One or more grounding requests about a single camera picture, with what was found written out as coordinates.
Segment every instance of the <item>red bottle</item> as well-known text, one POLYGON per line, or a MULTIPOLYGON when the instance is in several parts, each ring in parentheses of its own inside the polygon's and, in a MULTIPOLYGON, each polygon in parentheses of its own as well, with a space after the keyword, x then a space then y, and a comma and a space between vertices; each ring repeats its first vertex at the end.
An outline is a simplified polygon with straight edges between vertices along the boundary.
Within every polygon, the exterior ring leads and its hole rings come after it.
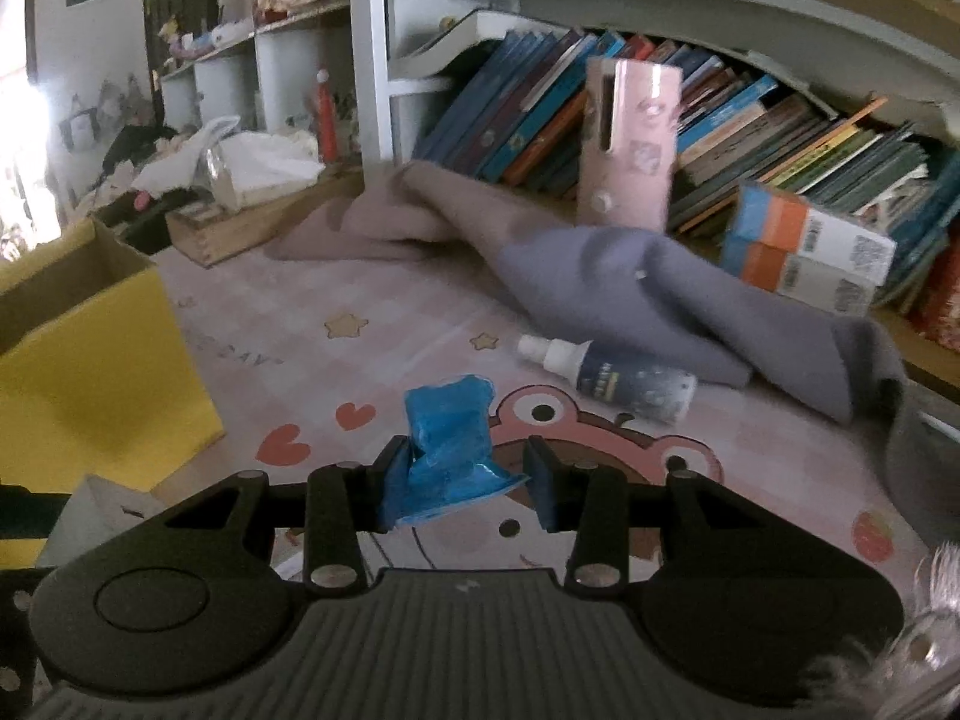
POLYGON ((328 81, 330 74, 321 70, 317 74, 317 143, 323 162, 332 165, 339 158, 337 153, 337 121, 333 113, 333 95, 328 81))

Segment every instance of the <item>cartoon eye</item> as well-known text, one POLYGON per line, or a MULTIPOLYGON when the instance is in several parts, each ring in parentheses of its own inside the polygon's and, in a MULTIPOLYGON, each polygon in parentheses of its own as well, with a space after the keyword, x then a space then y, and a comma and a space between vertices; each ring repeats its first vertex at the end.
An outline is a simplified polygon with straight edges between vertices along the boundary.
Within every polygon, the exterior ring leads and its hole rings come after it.
POLYGON ((712 475, 712 468, 707 461, 707 456, 699 449, 690 446, 667 447, 661 456, 661 461, 664 463, 664 469, 668 472, 689 469, 704 476, 712 475))
POLYGON ((534 392, 517 399, 514 414, 528 425, 553 425, 563 419, 563 403, 560 399, 545 392, 534 392))

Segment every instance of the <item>star print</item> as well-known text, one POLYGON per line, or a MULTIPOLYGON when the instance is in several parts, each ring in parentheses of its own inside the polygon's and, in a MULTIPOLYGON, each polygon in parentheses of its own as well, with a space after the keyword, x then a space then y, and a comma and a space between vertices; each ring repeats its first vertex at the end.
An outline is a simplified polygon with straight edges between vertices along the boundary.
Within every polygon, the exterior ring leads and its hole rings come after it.
POLYGON ((323 327, 328 338, 360 338, 360 331, 368 324, 366 319, 359 319, 354 314, 340 314, 324 322, 323 327))
POLYGON ((481 333, 476 338, 471 338, 470 343, 472 343, 473 348, 479 352, 484 349, 496 349, 496 345, 500 343, 500 338, 491 336, 490 333, 481 333))

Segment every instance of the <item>yellow box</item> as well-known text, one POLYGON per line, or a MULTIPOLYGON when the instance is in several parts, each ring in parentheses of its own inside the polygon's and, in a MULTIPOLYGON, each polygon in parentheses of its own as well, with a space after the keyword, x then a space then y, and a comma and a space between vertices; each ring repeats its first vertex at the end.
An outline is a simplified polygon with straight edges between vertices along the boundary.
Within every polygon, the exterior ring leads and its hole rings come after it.
MULTIPOLYGON (((0 480, 148 490, 223 435, 160 274, 97 221, 0 268, 0 480)), ((0 567, 40 544, 0 541, 0 567)))

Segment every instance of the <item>ribbed gray surface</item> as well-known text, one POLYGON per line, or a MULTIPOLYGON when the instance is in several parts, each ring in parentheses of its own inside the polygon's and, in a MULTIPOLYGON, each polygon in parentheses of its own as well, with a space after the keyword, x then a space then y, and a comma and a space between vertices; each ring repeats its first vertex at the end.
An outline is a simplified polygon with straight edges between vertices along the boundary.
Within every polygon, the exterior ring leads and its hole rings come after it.
POLYGON ((826 720, 746 707, 662 666, 617 605, 565 595, 548 571, 392 570, 311 605, 294 637, 236 683, 128 703, 61 688, 32 720, 826 720))

